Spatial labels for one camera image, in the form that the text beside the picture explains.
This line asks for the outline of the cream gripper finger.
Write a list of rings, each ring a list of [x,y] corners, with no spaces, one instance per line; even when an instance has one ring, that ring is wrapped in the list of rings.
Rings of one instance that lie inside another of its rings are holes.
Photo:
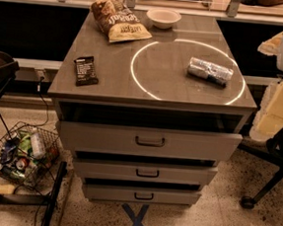
[[[273,56],[277,55],[280,50],[281,40],[283,39],[283,32],[276,34],[273,38],[263,41],[258,47],[259,53]]]
[[[283,128],[283,81],[271,83],[261,99],[260,109],[252,122],[249,136],[266,141]]]

